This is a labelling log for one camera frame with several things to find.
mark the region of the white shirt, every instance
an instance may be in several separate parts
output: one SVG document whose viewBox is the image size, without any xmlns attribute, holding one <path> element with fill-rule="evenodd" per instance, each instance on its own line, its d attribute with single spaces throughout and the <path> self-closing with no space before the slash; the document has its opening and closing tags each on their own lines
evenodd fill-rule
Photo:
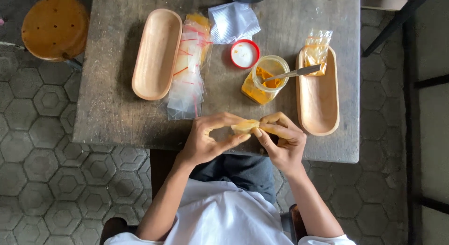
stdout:
<svg viewBox="0 0 449 245">
<path fill-rule="evenodd" d="M 121 233 L 105 245 L 293 245 L 283 233 L 281 216 L 258 192 L 244 191 L 232 182 L 189 179 L 173 228 L 165 242 L 145 241 Z M 355 245 L 346 235 L 306 236 L 298 245 Z"/>
</svg>

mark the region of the hand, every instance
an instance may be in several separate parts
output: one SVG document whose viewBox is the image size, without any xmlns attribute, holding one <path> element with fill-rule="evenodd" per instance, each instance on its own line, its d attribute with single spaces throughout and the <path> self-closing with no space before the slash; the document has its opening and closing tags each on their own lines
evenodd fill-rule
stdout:
<svg viewBox="0 0 449 245">
<path fill-rule="evenodd" d="M 196 118 L 184 149 L 177 156 L 177 161 L 194 168 L 248 140 L 250 134 L 237 134 L 219 143 L 209 137 L 212 130 L 238 124 L 243 120 L 227 112 Z"/>
<path fill-rule="evenodd" d="M 301 159 L 306 134 L 281 112 L 261 118 L 260 123 L 259 128 L 253 128 L 252 132 L 265 147 L 274 166 L 287 176 L 304 169 Z M 278 145 L 273 143 L 267 132 L 279 136 Z"/>
</svg>

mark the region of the round stool seat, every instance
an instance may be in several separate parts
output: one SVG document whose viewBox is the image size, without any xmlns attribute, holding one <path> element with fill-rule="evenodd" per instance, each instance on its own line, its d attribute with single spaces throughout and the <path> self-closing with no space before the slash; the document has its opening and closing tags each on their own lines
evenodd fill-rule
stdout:
<svg viewBox="0 0 449 245">
<path fill-rule="evenodd" d="M 77 0 L 41 0 L 27 13 L 22 40 L 34 56 L 66 61 L 81 54 L 87 41 L 89 16 Z"/>
</svg>

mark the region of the person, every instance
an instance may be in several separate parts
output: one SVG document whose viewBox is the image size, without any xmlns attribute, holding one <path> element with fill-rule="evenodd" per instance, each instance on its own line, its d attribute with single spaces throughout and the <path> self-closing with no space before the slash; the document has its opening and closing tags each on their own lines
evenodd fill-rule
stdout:
<svg viewBox="0 0 449 245">
<path fill-rule="evenodd" d="M 307 177 L 301 162 L 306 134 L 278 112 L 261 118 L 259 128 L 251 130 L 269 159 L 223 156 L 250 134 L 216 142 L 209 132 L 241 121 L 229 113 L 196 118 L 136 233 L 118 234 L 105 245 L 291 245 L 272 204 L 276 198 L 270 160 L 287 177 L 308 234 L 298 245 L 355 245 Z M 279 137 L 278 144 L 269 133 Z"/>
</svg>

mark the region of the gray tile floor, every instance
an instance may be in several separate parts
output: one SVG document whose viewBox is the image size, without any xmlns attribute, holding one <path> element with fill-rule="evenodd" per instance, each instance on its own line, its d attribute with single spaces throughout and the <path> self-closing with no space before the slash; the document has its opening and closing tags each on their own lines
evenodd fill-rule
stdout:
<svg viewBox="0 0 449 245">
<path fill-rule="evenodd" d="M 362 10 L 362 49 L 391 17 Z M 0 27 L 0 39 L 20 43 L 11 30 L 19 21 Z M 406 237 L 402 61 L 400 32 L 361 59 L 360 162 L 304 162 L 361 245 L 400 245 Z M 0 245 L 98 244 L 105 220 L 137 224 L 151 203 L 148 150 L 71 142 L 80 78 L 64 63 L 0 48 Z M 273 171 L 275 206 L 285 212 L 293 196 Z"/>
</svg>

